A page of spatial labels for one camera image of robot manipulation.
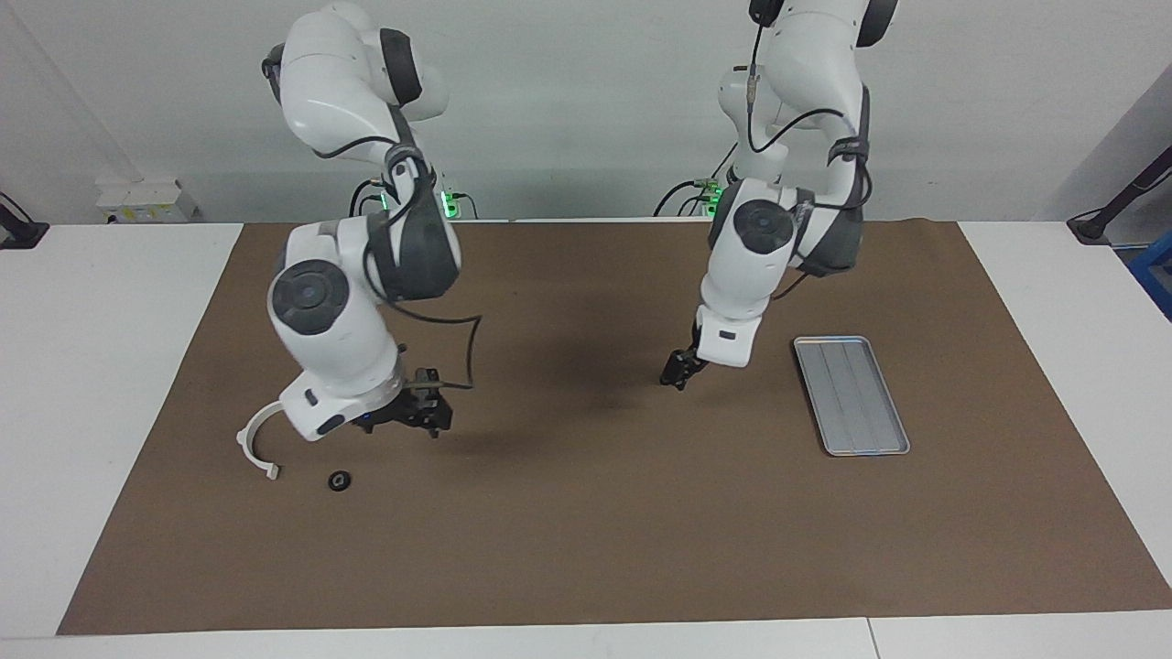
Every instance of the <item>white curved plastic part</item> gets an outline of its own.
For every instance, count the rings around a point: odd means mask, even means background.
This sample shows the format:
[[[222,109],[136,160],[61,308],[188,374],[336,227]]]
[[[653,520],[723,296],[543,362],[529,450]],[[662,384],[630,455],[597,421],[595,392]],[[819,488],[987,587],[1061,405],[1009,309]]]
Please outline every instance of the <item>white curved plastic part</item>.
[[[252,419],[248,420],[248,423],[241,428],[239,433],[236,434],[236,443],[240,444],[240,449],[244,450],[244,456],[248,458],[248,462],[255,464],[260,469],[264,469],[265,476],[267,476],[270,481],[277,480],[277,476],[281,473],[281,468],[275,463],[265,462],[264,460],[257,457],[257,454],[252,449],[252,440],[255,439],[257,430],[260,429],[265,421],[268,421],[270,417],[281,409],[284,409],[284,406],[281,406],[280,401],[266,405],[260,408],[260,412],[254,414]]]

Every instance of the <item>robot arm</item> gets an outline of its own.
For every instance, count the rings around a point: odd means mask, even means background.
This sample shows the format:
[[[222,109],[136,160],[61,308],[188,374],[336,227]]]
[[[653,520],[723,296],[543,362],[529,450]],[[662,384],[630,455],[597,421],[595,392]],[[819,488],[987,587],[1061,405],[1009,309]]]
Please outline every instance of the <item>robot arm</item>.
[[[772,9],[755,13],[763,5]],[[870,100],[854,47],[875,29],[866,16],[890,21],[892,11],[894,0],[751,2],[769,48],[759,67],[734,68],[721,82],[721,107],[737,128],[731,184],[709,232],[691,346],[672,353],[661,383],[683,389],[708,362],[747,366],[788,266],[816,277],[853,267],[871,188]],[[784,128],[768,137],[774,125]],[[816,128],[831,144],[824,195],[782,185],[789,150],[777,138],[795,127]]]
[[[410,40],[335,2],[299,19],[261,64],[286,123],[320,157],[376,164],[396,192],[389,211],[299,226],[268,290],[278,337],[305,369],[280,395],[309,441],[342,423],[451,424],[434,369],[403,374],[376,306],[442,295],[459,245],[440,212],[434,174],[408,124],[443,111],[447,89],[416,66]]]

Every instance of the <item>brown mat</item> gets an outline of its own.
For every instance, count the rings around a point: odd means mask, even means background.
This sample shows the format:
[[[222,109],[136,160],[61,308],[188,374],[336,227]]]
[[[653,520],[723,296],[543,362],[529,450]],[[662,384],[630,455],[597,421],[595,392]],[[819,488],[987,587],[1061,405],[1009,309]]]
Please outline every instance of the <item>brown mat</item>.
[[[248,226],[61,633],[1172,607],[960,230],[872,224],[853,272],[769,311],[752,365],[656,385],[703,225],[465,225],[483,311],[455,430],[236,432],[298,373],[265,315],[288,226]],[[391,318],[461,375],[464,328]],[[868,337],[912,451],[832,458],[790,341]],[[327,489],[335,469],[353,485]]]

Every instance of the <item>silver tray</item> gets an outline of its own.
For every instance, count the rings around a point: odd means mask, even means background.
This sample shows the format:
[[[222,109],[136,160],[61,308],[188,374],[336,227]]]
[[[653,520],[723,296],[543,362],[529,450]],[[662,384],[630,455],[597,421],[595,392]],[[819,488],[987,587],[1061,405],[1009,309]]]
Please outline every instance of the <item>silver tray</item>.
[[[911,449],[866,338],[798,337],[793,352],[826,453],[900,455]]]

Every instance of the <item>black cable clip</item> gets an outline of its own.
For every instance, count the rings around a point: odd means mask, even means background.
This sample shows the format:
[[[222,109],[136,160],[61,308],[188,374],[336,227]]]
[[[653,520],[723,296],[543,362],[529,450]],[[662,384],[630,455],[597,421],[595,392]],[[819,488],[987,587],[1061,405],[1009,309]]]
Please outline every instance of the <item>black cable clip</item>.
[[[836,141],[830,148],[830,154],[826,156],[826,164],[829,165],[838,157],[841,157],[845,162],[851,162],[854,158],[866,162],[870,154],[871,143],[863,136],[843,137]]]

